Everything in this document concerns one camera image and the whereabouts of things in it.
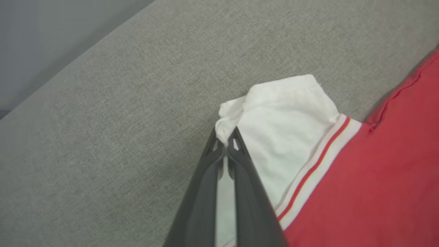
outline clothing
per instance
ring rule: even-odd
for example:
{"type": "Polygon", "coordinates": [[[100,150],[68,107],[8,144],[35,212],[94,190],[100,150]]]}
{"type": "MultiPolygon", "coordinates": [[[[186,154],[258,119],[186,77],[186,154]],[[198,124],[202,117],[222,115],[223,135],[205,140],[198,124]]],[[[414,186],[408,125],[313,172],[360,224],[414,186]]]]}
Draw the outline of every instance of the clothing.
{"type": "MultiPolygon", "coordinates": [[[[312,75],[291,77],[222,104],[216,132],[240,129],[290,245],[438,246],[438,91],[439,51],[365,123],[312,75]]],[[[220,203],[218,215],[233,210],[220,203]]],[[[218,217],[219,246],[234,245],[231,215],[218,217]]]]}

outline striped trim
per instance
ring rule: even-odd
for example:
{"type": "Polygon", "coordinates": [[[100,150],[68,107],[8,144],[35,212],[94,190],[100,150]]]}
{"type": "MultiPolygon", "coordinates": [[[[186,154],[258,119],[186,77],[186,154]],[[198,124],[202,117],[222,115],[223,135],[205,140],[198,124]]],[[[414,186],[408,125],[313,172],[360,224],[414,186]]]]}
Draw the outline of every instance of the striped trim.
{"type": "Polygon", "coordinates": [[[357,134],[360,127],[360,122],[341,115],[325,135],[313,157],[297,174],[284,200],[276,209],[276,215],[283,230],[297,217],[338,153],[357,134]]]}

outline white cloth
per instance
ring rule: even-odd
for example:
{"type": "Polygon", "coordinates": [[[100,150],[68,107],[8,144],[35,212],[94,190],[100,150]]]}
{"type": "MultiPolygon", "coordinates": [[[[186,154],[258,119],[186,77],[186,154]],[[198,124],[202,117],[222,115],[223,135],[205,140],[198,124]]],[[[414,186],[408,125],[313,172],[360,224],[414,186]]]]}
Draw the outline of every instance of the white cloth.
{"type": "MultiPolygon", "coordinates": [[[[238,126],[276,209],[340,115],[314,76],[295,76],[257,84],[246,96],[221,104],[215,130],[227,143],[238,126]]],[[[236,231],[234,185],[224,174],[218,183],[217,246],[233,245],[236,231]]]]}

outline red garment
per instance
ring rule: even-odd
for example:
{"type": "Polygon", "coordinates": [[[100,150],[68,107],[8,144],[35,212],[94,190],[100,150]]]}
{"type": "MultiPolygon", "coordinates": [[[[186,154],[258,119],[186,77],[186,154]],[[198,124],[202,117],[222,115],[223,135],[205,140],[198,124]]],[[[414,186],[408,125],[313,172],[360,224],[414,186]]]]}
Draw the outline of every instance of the red garment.
{"type": "Polygon", "coordinates": [[[439,50],[362,124],[285,235],[291,246],[439,246],[439,50]]]}

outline gray cushion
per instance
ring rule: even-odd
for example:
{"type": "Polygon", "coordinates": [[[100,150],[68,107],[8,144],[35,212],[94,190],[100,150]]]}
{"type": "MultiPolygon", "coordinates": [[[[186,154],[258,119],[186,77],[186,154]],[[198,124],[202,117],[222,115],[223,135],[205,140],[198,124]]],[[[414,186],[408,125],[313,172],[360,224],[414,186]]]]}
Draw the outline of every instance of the gray cushion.
{"type": "Polygon", "coordinates": [[[159,246],[220,103],[311,73],[363,120],[435,47],[438,12],[157,0],[0,120],[0,245],[159,246]]]}

